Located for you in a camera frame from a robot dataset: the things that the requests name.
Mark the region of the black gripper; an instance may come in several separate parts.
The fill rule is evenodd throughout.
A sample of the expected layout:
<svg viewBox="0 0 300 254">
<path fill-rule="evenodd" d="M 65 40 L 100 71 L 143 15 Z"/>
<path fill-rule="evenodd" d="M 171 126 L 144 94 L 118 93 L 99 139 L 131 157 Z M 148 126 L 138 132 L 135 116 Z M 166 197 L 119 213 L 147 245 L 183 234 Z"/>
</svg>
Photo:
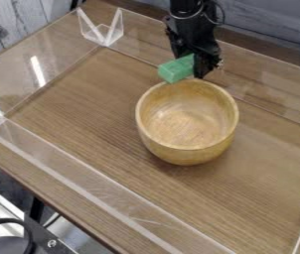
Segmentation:
<svg viewBox="0 0 300 254">
<path fill-rule="evenodd" d="M 219 24 L 217 12 L 202 11 L 185 16 L 170 13 L 163 21 L 174 57 L 178 59 L 194 54 L 193 74 L 195 78 L 203 79 L 223 64 L 214 35 Z"/>
</svg>

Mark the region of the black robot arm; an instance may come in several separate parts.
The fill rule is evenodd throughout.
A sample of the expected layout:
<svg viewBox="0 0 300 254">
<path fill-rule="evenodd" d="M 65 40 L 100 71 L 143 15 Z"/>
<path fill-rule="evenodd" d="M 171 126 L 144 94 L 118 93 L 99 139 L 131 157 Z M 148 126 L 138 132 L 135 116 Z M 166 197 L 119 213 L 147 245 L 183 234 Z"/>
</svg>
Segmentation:
<svg viewBox="0 0 300 254">
<path fill-rule="evenodd" d="M 215 28 L 225 23 L 218 0 L 170 0 L 163 18 L 166 35 L 177 59 L 193 56 L 193 75 L 203 78 L 222 62 Z"/>
</svg>

